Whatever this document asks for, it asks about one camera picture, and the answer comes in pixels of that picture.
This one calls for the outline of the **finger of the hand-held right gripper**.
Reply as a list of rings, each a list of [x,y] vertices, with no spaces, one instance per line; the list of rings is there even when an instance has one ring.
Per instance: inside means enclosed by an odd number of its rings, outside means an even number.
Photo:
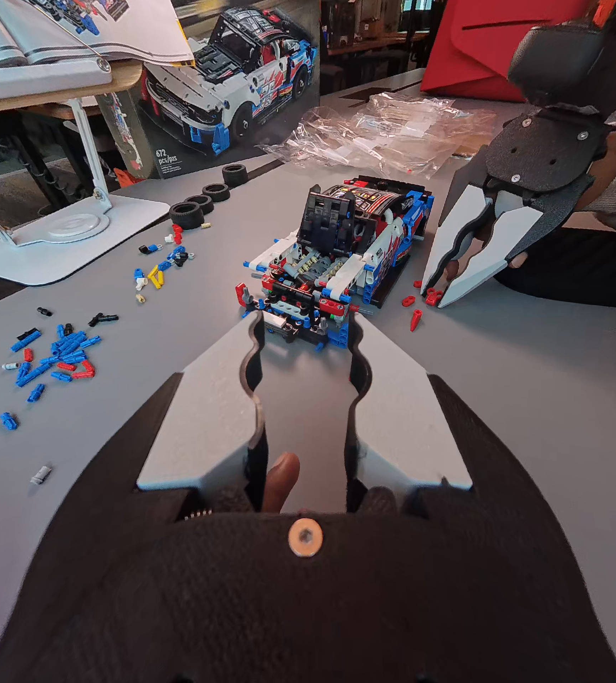
[[[493,199],[483,188],[468,184],[436,230],[423,275],[423,296],[435,287],[449,261],[466,251],[475,234],[494,219]]]
[[[445,290],[438,308],[448,307],[507,267],[507,255],[534,226],[543,213],[530,207],[507,211],[493,224],[484,249],[473,255],[466,269]]]

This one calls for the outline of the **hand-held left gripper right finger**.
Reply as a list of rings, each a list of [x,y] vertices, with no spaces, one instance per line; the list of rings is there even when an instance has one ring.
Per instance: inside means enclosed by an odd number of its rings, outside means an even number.
[[[361,314],[352,314],[348,331],[349,381],[357,392],[347,416],[348,490],[470,490],[427,371]]]

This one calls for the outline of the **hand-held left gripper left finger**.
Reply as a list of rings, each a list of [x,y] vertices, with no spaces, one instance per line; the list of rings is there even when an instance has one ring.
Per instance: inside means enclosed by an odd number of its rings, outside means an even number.
[[[263,314],[253,313],[182,371],[139,490],[264,489],[266,418],[255,389],[265,331]]]

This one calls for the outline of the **grey desk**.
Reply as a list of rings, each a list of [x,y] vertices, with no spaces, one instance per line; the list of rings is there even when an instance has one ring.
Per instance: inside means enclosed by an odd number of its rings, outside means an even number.
[[[423,304],[410,331],[401,300],[414,293],[432,245],[449,182],[462,160],[450,158],[426,183],[435,195],[428,232],[381,310],[368,320],[427,371],[439,375],[519,459],[568,537],[607,639],[616,653],[616,309],[545,301],[491,280],[439,310]],[[161,290],[135,299],[133,272],[148,272],[142,244],[157,243],[166,223],[119,245],[66,280],[0,300],[0,634],[39,539],[90,459],[176,371],[184,369],[240,319],[235,286],[257,291],[243,267],[300,220],[306,194],[361,170],[279,166],[232,192],[212,226],[186,234],[196,257],[166,272]],[[45,307],[53,316],[41,316]],[[119,320],[94,328],[97,314]],[[51,340],[69,324],[102,337],[89,381],[48,384],[36,404],[14,387],[9,349],[32,328]],[[40,486],[30,479],[53,467]]]

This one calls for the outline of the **person's right hand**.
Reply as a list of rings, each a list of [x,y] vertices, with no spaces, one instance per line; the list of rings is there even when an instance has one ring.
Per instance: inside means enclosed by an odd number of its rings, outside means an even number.
[[[596,201],[605,191],[605,189],[611,184],[611,182],[616,177],[616,128],[609,133],[606,139],[606,153],[601,159],[594,161],[588,172],[590,172],[594,177],[594,184],[582,195],[581,199],[578,201],[576,207],[578,211],[582,211],[589,203]],[[602,214],[595,214],[596,220],[603,226],[607,231],[614,230],[610,221],[611,218],[603,217]],[[492,235],[492,228],[488,225],[482,226],[477,232],[474,233],[474,237],[470,238],[469,245],[471,245],[472,240],[477,240],[482,244],[479,251],[484,249],[485,243]],[[520,268],[524,262],[527,260],[527,252],[522,252],[515,256],[508,265],[510,269]],[[452,281],[457,277],[460,272],[463,272],[466,266],[461,266],[458,260],[449,261],[448,265],[444,269],[444,278],[447,282]]]

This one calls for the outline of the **person's left hand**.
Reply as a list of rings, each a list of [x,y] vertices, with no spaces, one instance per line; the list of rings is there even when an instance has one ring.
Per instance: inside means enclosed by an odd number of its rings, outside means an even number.
[[[278,514],[300,475],[300,460],[293,452],[280,455],[266,474],[261,511],[265,514]]]

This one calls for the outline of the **pile of clear plastic bags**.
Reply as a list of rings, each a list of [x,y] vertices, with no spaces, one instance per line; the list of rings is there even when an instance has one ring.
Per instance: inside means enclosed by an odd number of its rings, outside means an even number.
[[[374,94],[352,115],[308,110],[288,138],[257,146],[298,166],[352,166],[389,178],[430,179],[452,157],[470,159],[493,137],[497,115],[454,100]]]

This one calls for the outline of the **toy race car model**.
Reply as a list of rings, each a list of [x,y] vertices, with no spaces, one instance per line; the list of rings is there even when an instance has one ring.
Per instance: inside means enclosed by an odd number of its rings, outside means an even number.
[[[371,175],[313,186],[298,229],[244,262],[261,295],[240,283],[237,302],[288,344],[346,348],[351,315],[381,308],[424,239],[434,200],[422,185]]]

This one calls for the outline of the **red plastic panel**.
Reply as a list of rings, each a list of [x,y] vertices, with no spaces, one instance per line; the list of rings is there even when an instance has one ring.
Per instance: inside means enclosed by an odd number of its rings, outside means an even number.
[[[537,25],[578,19],[596,1],[448,1],[421,82],[432,96],[524,102],[507,80],[511,59]]]

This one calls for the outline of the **pile of blue toy pins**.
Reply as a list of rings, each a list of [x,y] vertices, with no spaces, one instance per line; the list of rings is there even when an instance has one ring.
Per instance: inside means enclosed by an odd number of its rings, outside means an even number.
[[[51,340],[41,329],[30,337],[15,340],[9,348],[12,360],[3,364],[4,371],[13,372],[15,389],[25,397],[27,404],[38,403],[48,384],[70,385],[89,381],[98,370],[90,355],[102,342],[102,337],[85,330],[75,330],[69,324],[58,325]],[[89,359],[96,375],[88,379],[73,379],[74,368],[83,359]]]

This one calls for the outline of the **white book stand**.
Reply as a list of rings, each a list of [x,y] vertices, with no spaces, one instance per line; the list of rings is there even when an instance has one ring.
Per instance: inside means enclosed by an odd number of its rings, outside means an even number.
[[[115,246],[166,219],[169,205],[112,198],[82,107],[82,97],[128,90],[142,64],[100,57],[0,68],[0,111],[63,102],[73,110],[93,180],[93,194],[11,231],[0,228],[0,278],[43,286],[67,278]]]

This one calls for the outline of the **toy car set box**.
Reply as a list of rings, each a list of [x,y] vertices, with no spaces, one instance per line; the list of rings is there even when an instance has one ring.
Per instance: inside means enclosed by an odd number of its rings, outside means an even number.
[[[320,1],[174,5],[193,63],[144,63],[131,89],[97,96],[122,188],[258,156],[320,103]]]

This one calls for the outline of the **open instruction booklet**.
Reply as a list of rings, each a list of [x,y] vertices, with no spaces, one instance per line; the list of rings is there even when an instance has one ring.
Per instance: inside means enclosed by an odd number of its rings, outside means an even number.
[[[193,58],[170,1],[0,1],[0,67]]]

